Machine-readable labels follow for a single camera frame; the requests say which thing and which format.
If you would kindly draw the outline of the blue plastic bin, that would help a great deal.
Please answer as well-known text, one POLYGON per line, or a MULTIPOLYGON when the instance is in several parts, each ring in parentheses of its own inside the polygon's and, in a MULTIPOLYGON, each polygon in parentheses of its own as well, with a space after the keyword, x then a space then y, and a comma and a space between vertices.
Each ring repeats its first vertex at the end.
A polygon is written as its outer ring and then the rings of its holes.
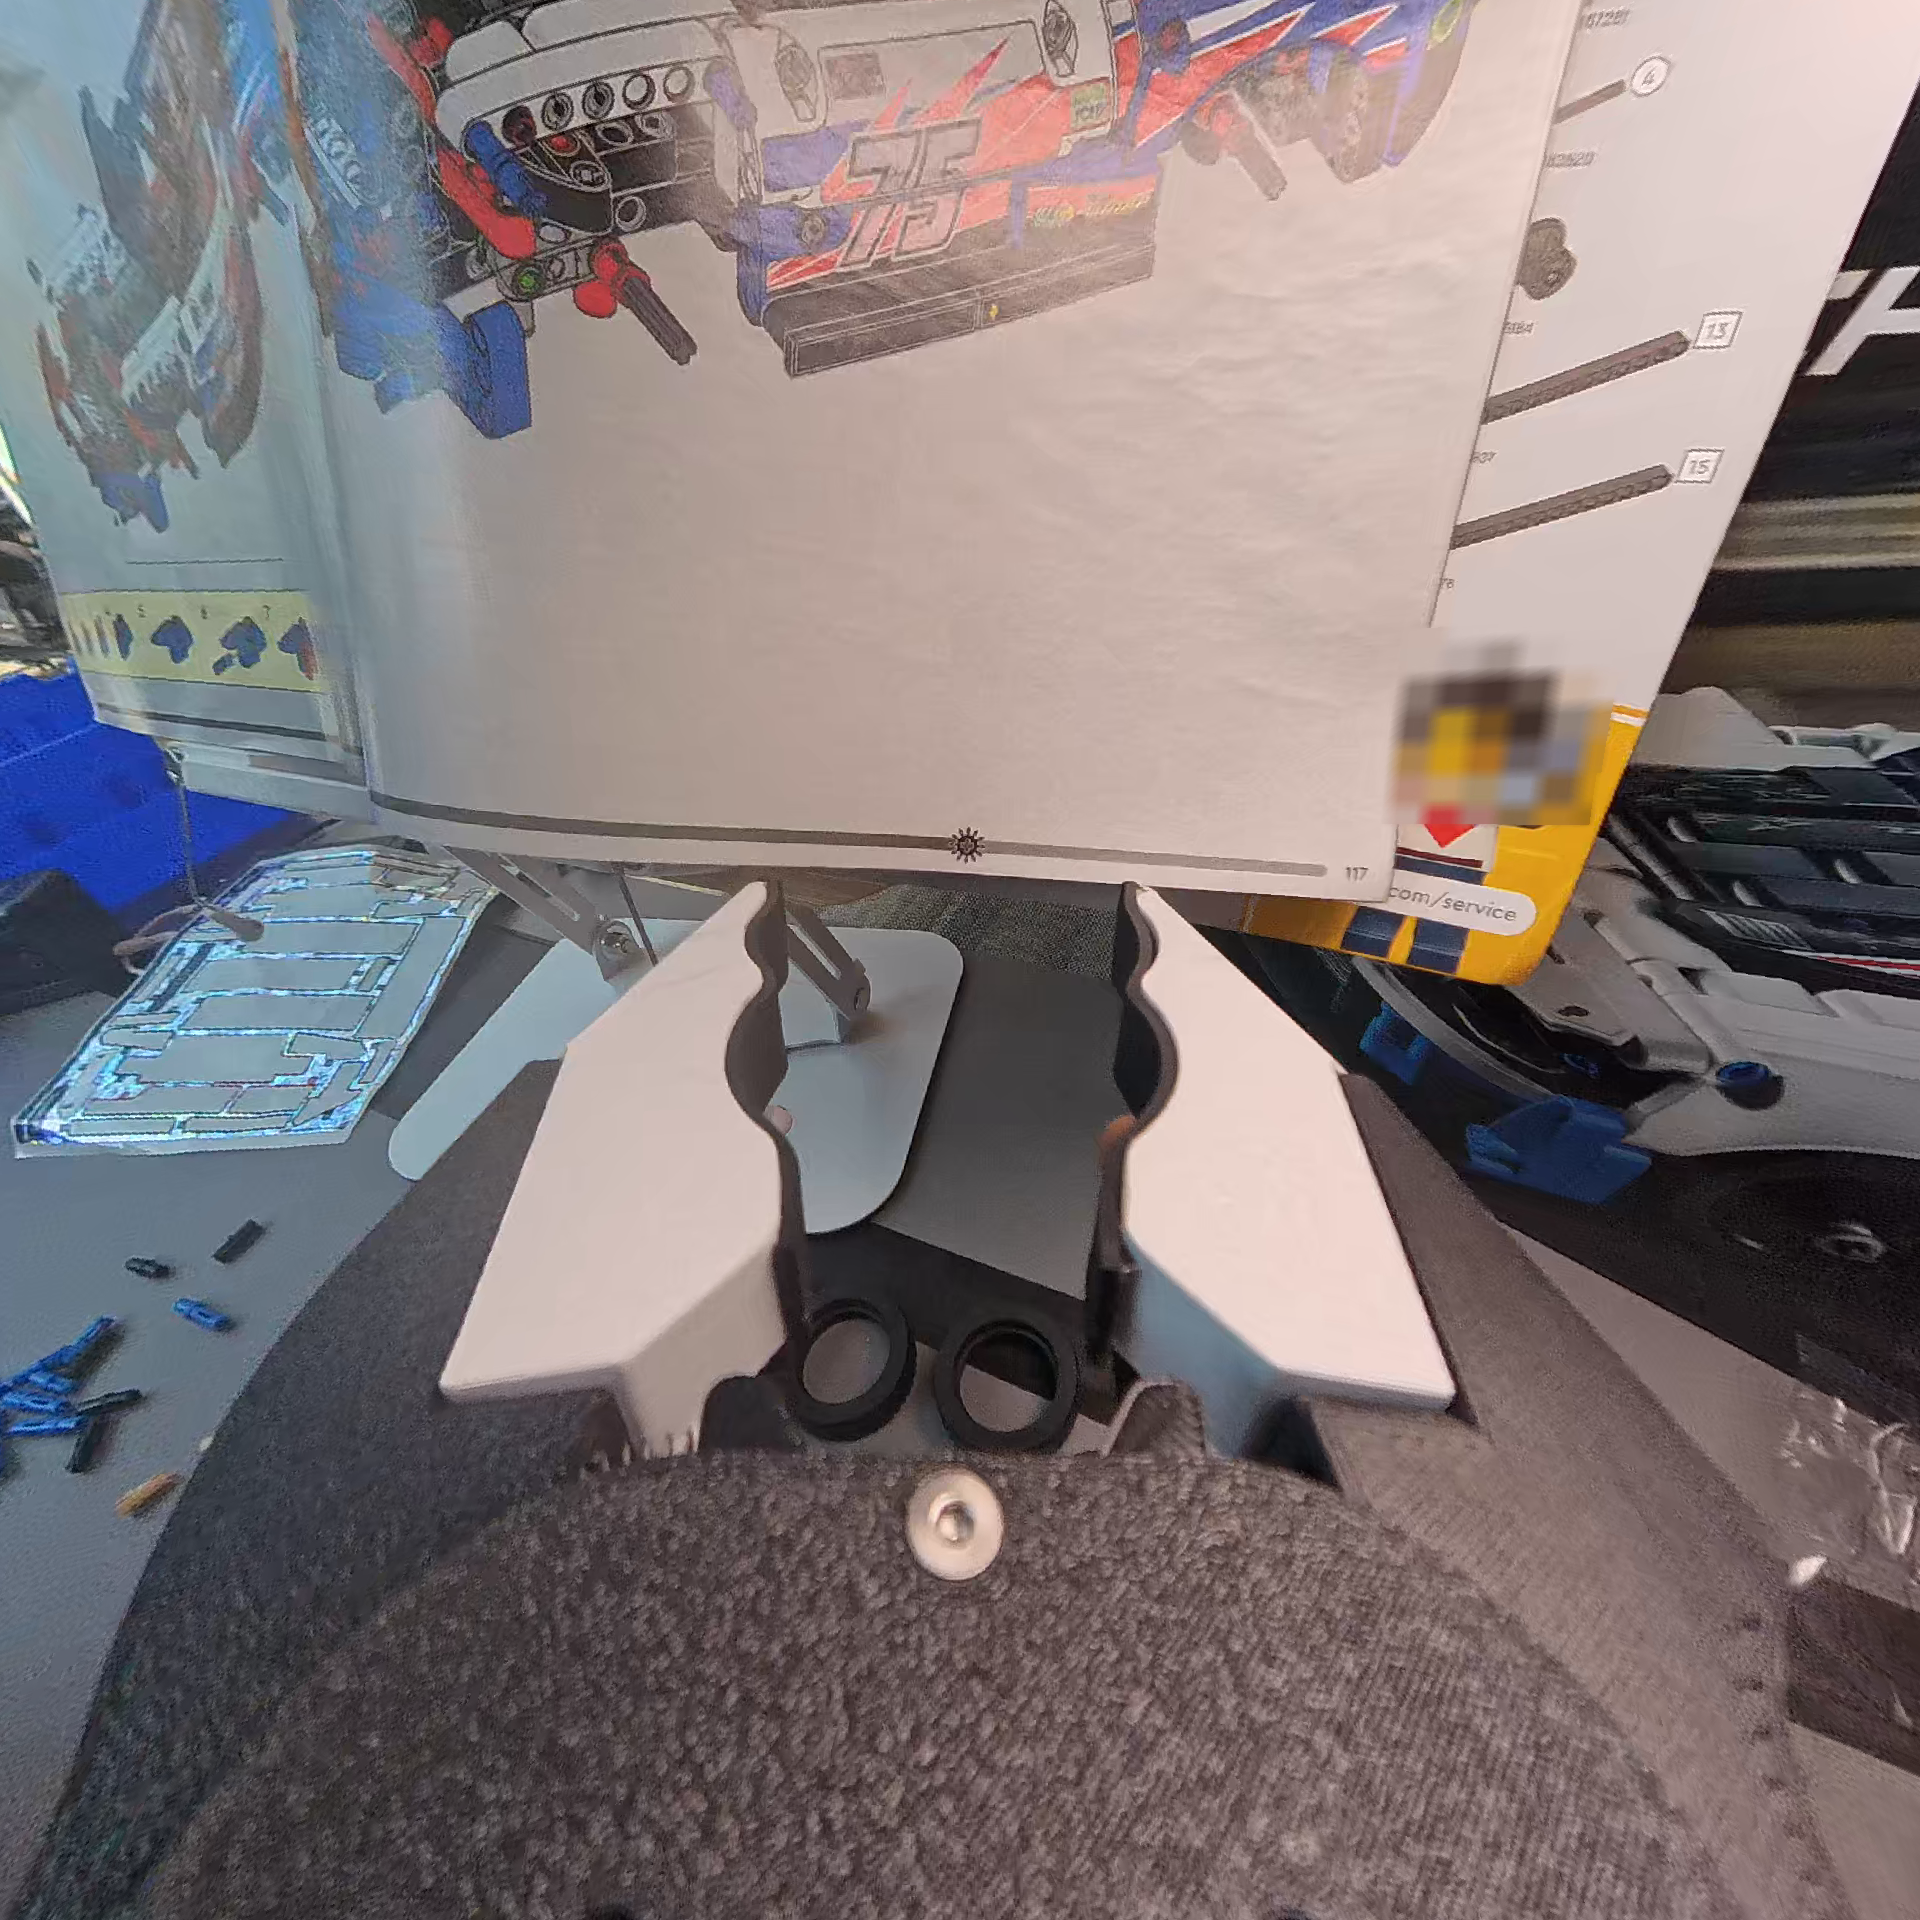
POLYGON ((73 673, 3 681, 3 878, 67 874, 108 908, 181 881, 160 748, 97 720, 73 673))

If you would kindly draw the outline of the black toy set box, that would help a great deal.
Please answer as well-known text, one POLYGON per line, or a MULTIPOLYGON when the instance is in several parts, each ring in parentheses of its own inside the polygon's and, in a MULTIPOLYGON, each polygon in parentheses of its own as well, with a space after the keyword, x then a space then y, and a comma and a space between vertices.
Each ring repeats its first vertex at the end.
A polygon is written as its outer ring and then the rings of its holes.
POLYGON ((1916 728, 1918 124, 1908 113, 1664 694, 1725 688, 1771 723, 1916 728))

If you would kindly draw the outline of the toy building instruction booklet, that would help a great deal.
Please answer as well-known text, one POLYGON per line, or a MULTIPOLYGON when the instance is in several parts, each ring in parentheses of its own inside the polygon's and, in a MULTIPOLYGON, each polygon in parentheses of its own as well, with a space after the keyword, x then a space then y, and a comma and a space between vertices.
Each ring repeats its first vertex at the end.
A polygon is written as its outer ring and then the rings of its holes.
POLYGON ((4 6, 88 706, 468 858, 1531 967, 1916 6, 4 6))

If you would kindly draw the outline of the shiny silver sticker sheet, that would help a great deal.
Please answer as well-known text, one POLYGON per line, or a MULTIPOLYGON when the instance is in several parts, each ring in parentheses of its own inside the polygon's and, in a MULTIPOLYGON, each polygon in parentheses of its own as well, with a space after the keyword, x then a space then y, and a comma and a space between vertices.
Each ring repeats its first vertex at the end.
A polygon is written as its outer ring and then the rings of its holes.
POLYGON ((14 1153, 346 1142, 493 898, 465 864, 394 846, 259 862, 157 948, 14 1115, 14 1153))

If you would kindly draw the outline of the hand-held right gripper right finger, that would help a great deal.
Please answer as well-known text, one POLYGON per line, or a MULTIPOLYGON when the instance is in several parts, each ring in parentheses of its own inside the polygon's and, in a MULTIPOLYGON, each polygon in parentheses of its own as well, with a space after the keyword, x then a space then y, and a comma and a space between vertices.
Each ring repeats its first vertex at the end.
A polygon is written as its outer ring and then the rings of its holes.
POLYGON ((1163 894, 1120 890, 1125 1127, 1098 1153, 1098 1347, 1253 1457, 1294 1404, 1444 1414, 1457 1380, 1333 1059, 1163 894))

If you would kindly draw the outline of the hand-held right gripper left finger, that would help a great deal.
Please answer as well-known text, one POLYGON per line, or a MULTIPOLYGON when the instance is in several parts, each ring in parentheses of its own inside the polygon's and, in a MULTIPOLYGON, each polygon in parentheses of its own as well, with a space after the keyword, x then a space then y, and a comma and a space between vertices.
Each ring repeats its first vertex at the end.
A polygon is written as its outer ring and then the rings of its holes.
POLYGON ((694 1449, 713 1388, 801 1307, 780 890, 744 884, 573 1043, 438 1376, 451 1404, 610 1394, 638 1449, 694 1449))

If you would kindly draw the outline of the clear plastic bag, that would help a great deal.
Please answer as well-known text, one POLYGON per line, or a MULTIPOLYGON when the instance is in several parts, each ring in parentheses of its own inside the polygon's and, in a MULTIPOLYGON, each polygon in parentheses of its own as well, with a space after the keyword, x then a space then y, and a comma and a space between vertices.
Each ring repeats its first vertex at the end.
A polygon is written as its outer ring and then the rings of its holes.
POLYGON ((1916 1608, 1916 1427, 1797 1383, 1774 1454, 1782 1536, 1800 1569, 1916 1608))

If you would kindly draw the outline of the grey metal booklet stand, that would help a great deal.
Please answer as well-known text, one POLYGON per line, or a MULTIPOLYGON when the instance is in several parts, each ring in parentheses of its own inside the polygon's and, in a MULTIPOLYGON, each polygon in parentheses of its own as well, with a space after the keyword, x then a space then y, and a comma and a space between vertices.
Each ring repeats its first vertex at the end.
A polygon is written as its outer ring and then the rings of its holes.
MULTIPOLYGON (((560 939, 396 1123, 394 1170, 420 1180, 491 1099, 536 1064, 554 1087, 562 1148, 632 1199, 724 1200, 730 1151, 755 1145, 728 1075, 724 963, 750 963, 722 932, 692 956, 692 982, 650 982, 728 904, 718 888, 571 871, 466 852, 465 862, 560 939)), ((842 1233, 898 1188, 940 1064, 965 963, 924 930, 835 932, 785 882, 787 983, 774 1104, 790 1118, 806 1233, 842 1233)))

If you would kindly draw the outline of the scattered small toy pins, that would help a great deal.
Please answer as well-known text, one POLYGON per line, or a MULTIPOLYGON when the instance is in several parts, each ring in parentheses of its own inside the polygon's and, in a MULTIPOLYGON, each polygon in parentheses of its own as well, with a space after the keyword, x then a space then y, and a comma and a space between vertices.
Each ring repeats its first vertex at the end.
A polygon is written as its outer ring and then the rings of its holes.
MULTIPOLYGON (((182 1270, 157 1255, 129 1255, 120 1270, 145 1289, 149 1306, 164 1307, 170 1329, 192 1329, 226 1339, 242 1329, 242 1316, 205 1292, 181 1292, 182 1270)), ((126 1312, 98 1312, 69 1339, 38 1354, 3 1378, 3 1459, 14 1470, 22 1444, 59 1442, 62 1467, 82 1478, 101 1467, 117 1442, 124 1420, 157 1400, 145 1380, 117 1380, 113 1367, 124 1358, 138 1331, 126 1312)))

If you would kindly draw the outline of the white toy car model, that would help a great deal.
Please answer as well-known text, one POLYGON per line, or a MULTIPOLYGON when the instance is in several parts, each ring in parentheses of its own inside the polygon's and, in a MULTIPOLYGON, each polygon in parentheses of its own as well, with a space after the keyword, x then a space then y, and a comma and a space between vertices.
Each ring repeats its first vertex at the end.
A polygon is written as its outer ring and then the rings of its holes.
POLYGON ((1588 866, 1515 985, 1469 982, 1491 874, 1419 855, 1349 969, 1361 1055, 1465 1099, 1460 1160, 1496 1184, 1612 1202, 1658 1162, 1856 1182, 1916 1162, 1916 734, 1771 728, 1721 688, 1664 695, 1588 866))

